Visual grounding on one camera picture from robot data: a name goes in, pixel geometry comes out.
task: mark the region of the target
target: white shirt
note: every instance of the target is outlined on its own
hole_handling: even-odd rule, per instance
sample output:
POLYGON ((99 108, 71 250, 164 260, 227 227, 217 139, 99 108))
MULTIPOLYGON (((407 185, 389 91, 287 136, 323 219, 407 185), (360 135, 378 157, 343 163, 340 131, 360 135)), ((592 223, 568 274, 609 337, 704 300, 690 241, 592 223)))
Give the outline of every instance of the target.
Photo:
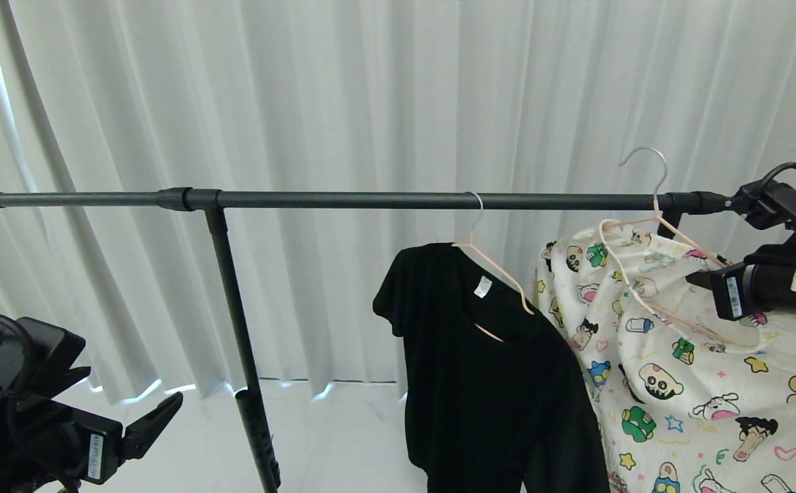
POLYGON ((717 268, 608 221, 538 259, 538 306, 585 370, 615 493, 796 491, 796 317, 718 318, 684 278, 717 268))

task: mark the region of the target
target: blue star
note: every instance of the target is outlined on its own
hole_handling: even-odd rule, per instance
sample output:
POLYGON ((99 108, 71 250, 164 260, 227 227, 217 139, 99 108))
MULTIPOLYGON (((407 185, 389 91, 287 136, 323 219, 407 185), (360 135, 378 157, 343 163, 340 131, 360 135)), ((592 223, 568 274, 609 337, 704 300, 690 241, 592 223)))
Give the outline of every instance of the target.
POLYGON ((684 432, 684 421, 681 421, 679 418, 675 418, 674 416, 667 416, 667 431, 669 430, 677 430, 678 433, 684 432))

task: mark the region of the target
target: clothes rack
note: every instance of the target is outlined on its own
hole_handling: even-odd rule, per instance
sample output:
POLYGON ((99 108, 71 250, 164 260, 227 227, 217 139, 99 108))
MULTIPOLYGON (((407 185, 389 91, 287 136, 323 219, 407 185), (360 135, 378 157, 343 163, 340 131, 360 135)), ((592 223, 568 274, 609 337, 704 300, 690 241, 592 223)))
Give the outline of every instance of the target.
MULTIPOLYGON (((650 210, 650 194, 479 194, 487 210, 650 210)), ((676 192, 659 194, 663 218, 679 224, 684 214, 701 215, 731 210, 730 197, 713 192, 676 192)), ((236 405, 264 493, 276 493, 280 484, 279 464, 273 452, 264 401, 236 269, 228 238, 225 209, 479 209, 477 197, 470 193, 396 193, 396 192, 255 192, 222 191, 211 188, 166 188, 153 192, 83 192, 83 193, 1 193, 0 209, 8 207, 142 207, 203 210, 223 290, 231 314, 236 346, 247 389, 235 395, 236 405)), ((673 236, 659 228, 658 234, 673 236)))

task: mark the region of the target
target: clothes hanger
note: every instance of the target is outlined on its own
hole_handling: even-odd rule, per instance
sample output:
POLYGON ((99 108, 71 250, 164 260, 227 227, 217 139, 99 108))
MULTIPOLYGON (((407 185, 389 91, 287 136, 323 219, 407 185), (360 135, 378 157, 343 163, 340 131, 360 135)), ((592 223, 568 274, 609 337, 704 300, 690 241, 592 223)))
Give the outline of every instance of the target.
POLYGON ((657 154, 657 156, 659 156, 661 162, 663 162, 663 177, 660 178, 660 181, 657 183, 657 186, 654 187, 654 215, 653 216, 648 216, 648 218, 635 219, 633 221, 617 222, 617 223, 613 223, 611 225, 613 225, 613 227, 622 227, 623 225, 637 225, 639 223, 646 223, 646 222, 649 222, 649 221, 656 221, 659 224, 664 225, 664 227, 666 227, 669 231, 672 231, 674 234, 679 236, 681 238, 681 240, 685 240, 686 243, 689 244, 690 246, 692 246, 694 249, 697 249, 697 250, 701 251, 702 253, 705 253, 705 256, 707 256, 713 262, 717 263, 719 266, 724 268, 725 265, 723 264, 723 262, 718 260, 718 256, 717 255, 713 255, 713 253, 709 252, 708 250, 703 249, 702 246, 699 246, 699 244, 697 244, 695 241, 691 240, 691 238, 687 237, 686 234, 681 233, 681 231, 679 231, 678 228, 676 228, 673 225, 671 225, 669 221, 663 219, 663 212, 661 212, 661 210, 660 210, 660 202, 657 199, 657 194, 659 193, 660 187, 663 184, 663 182, 667 180, 667 177, 669 175, 669 164, 667 163, 667 159, 665 158, 665 156, 663 156, 663 153, 659 152, 659 150, 657 150, 657 149, 653 149, 653 147, 636 147, 629 154, 627 154, 627 156, 625 158, 623 158, 623 160, 621 160, 620 164, 618 164, 617 166, 623 166, 624 164, 629 162, 630 158, 633 156, 633 154, 635 154, 638 151, 651 151, 652 153, 657 154))
MULTIPOLYGON (((477 197, 477 202, 480 202, 480 214, 477 215, 477 219, 474 219, 474 223, 471 225, 471 231, 470 231, 470 233, 468 233, 468 242, 467 243, 453 243, 452 246, 454 246, 454 247, 468 247, 468 249, 474 250, 474 252, 476 252, 477 255, 480 256, 480 258, 482 258, 483 260, 489 262, 489 265, 494 266, 494 268, 496 270, 498 270, 502 275, 504 275, 504 277, 507 278, 508 281, 511 281, 511 283, 514 284, 514 287, 517 288, 518 291, 520 291, 520 302, 523 304, 523 309, 525 309, 525 311, 527 313, 529 313, 529 315, 534 315, 535 312, 533 312, 532 309, 530 309, 529 305, 527 305, 527 303, 526 303, 526 293, 523 290, 523 286, 521 286, 520 283, 517 283, 516 279, 511 277, 511 275, 508 274, 505 271, 505 269, 501 268, 500 265, 495 263, 492 259, 490 259, 488 256, 486 256, 485 253, 483 253, 480 249, 478 249, 476 246, 474 246, 474 228, 477 227, 477 223, 480 222, 480 219, 483 218, 483 199, 481 199, 480 196, 476 192, 468 192, 468 193, 473 194, 473 196, 477 197)), ((480 330, 485 331, 479 325, 477 326, 477 328, 480 328, 480 330)))
MULTIPOLYGON (((664 227, 668 228, 669 231, 672 231, 674 234, 676 234, 677 236, 681 237, 683 240, 685 240, 687 242, 687 244, 692 246, 694 249, 697 249, 697 250, 701 251, 702 253, 704 253, 704 255, 708 256, 708 258, 711 259, 713 262, 716 262, 720 266, 724 266, 723 262, 718 260, 717 255, 713 255, 713 253, 708 252, 708 250, 703 249, 695 241, 693 241, 693 240, 691 240, 691 238, 687 237, 686 234, 683 234, 683 233, 681 233, 681 231, 677 230, 677 228, 674 227, 673 225, 671 225, 669 221, 666 221, 665 219, 663 219, 663 212, 661 212, 661 210, 660 210, 659 200, 657 199, 657 194, 659 193, 660 185, 662 185, 663 182, 667 180, 667 177, 669 175, 669 164, 667 163, 667 159, 665 158, 665 156, 663 156, 663 153, 659 152, 659 150, 657 150, 657 149, 653 149, 653 147, 636 147, 629 154, 627 154, 627 156, 625 158, 623 158, 623 160, 621 160, 620 164, 618 164, 617 166, 623 166, 624 164, 629 162, 629 160, 633 156, 633 154, 635 154, 638 151, 642 151, 642 150, 651 151, 652 153, 657 154, 657 156, 659 156, 661 162, 663 162, 663 177, 660 178, 660 181, 657 183, 657 186, 654 188, 654 215, 653 216, 648 216, 648 218, 635 219, 633 221, 624 221, 624 222, 614 221, 614 222, 609 222, 607 227, 622 227, 623 225, 636 225, 636 224, 639 224, 639 223, 646 223, 646 222, 649 222, 649 221, 656 221, 659 224, 664 225, 664 227)), ((623 269, 623 263, 621 263, 620 258, 617 257, 617 255, 615 255, 614 258, 617 260, 618 265, 621 266, 621 269, 623 269)), ((707 327, 703 327, 703 325, 701 325, 701 324, 696 324, 695 322, 691 322, 691 321, 689 321, 689 320, 687 320, 685 318, 681 318, 681 316, 678 316, 678 315, 674 314, 673 312, 667 311, 666 309, 662 309, 661 307, 659 307, 657 305, 653 305, 653 303, 643 302, 643 305, 648 305, 652 309, 654 309, 655 311, 657 311, 657 312, 659 312, 659 313, 661 313, 663 315, 667 315, 667 316, 669 316, 669 318, 671 318, 673 320, 676 320, 676 321, 679 321, 679 322, 681 322, 684 325, 687 325, 687 327, 690 327, 691 330, 695 331, 695 333, 706 334, 706 335, 708 335, 709 338, 711 338, 713 340, 718 340, 718 341, 720 341, 721 343, 724 343, 724 344, 732 344, 733 343, 731 340, 728 340, 728 339, 724 338, 723 336, 721 336, 721 334, 715 333, 715 331, 712 331, 711 329, 709 329, 707 327)))

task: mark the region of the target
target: neckline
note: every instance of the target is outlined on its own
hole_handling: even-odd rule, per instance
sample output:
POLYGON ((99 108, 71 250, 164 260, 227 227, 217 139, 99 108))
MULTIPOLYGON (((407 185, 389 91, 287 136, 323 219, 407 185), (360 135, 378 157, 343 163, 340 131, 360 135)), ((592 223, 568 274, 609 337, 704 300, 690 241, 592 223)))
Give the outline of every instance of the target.
MULTIPOLYGON (((651 313, 651 315, 655 316, 655 318, 662 322, 663 325, 669 327, 685 340, 692 341, 693 343, 697 344, 718 344, 719 346, 723 346, 724 353, 740 353, 741 355, 748 355, 748 353, 758 353, 767 348, 770 341, 773 339, 773 337, 771 337, 771 332, 773 331, 772 328, 758 327, 758 341, 754 344, 754 346, 743 346, 742 344, 736 343, 724 343, 714 340, 708 336, 698 336, 698 330, 686 330, 684 327, 685 324, 683 322, 673 322, 669 316, 664 315, 663 313, 659 312, 658 309, 655 309, 653 306, 649 305, 648 302, 646 302, 646 300, 643 299, 642 296, 640 296, 640 294, 636 291, 636 288, 633 287, 633 277, 627 274, 626 268, 624 268, 623 262, 621 261, 620 252, 615 248, 619 247, 620 244, 614 244, 615 241, 629 240, 637 244, 644 244, 646 249, 649 249, 652 253, 658 253, 659 255, 667 256, 674 261, 696 259, 696 261, 701 262, 701 265, 699 265, 697 270, 717 270, 720 268, 720 266, 714 264, 714 262, 712 262, 711 259, 708 259, 707 256, 703 255, 700 250, 694 249, 689 244, 681 243, 680 241, 672 240, 671 238, 665 238, 663 236, 659 236, 658 234, 635 228, 633 225, 618 225, 618 223, 619 222, 615 219, 605 219, 605 221, 601 221, 598 227, 599 240, 601 240, 602 244, 604 244, 605 249, 608 250, 608 255, 613 257, 614 261, 617 262, 617 266, 620 269, 621 275, 623 275, 623 278, 626 282, 627 291, 632 294, 633 299, 635 299, 639 305, 642 305, 646 311, 651 313)), ((621 306, 624 305, 623 299, 620 300, 620 303, 621 306)), ((723 322, 726 324, 739 323, 738 321, 730 320, 724 320, 723 322)), ((717 330, 711 328, 708 330, 720 335, 717 330)))
POLYGON ((453 251, 451 255, 448 255, 451 258, 450 271, 447 279, 449 284, 448 290, 451 294, 451 306, 461 316, 464 330, 474 333, 474 337, 482 338, 485 343, 503 350, 513 350, 517 349, 518 346, 525 346, 541 337, 542 334, 547 333, 545 330, 547 318, 545 318, 545 315, 539 311, 538 307, 536 307, 532 301, 526 299, 527 306, 532 309, 532 315, 529 315, 524 311, 520 303, 520 292, 517 291, 516 288, 505 283, 505 281, 493 275, 483 268, 483 266, 477 264, 477 262, 474 262, 460 247, 452 246, 452 243, 442 243, 442 245, 445 246, 446 249, 453 251), (477 328, 476 322, 472 319, 472 316, 467 312, 464 306, 466 305, 466 303, 464 303, 466 296, 473 296, 473 294, 464 292, 462 288, 461 272, 463 271, 470 271, 469 274, 474 275, 474 277, 483 275, 483 277, 492 281, 492 286, 489 288, 490 293, 499 293, 500 296, 505 292, 513 294, 514 297, 516 297, 516 303, 511 303, 512 308, 517 309, 517 311, 523 313, 523 315, 529 316, 529 322, 527 323, 529 324, 530 330, 527 331, 527 334, 524 334, 523 337, 517 340, 498 341, 486 335, 483 331, 480 331, 480 329, 477 328))

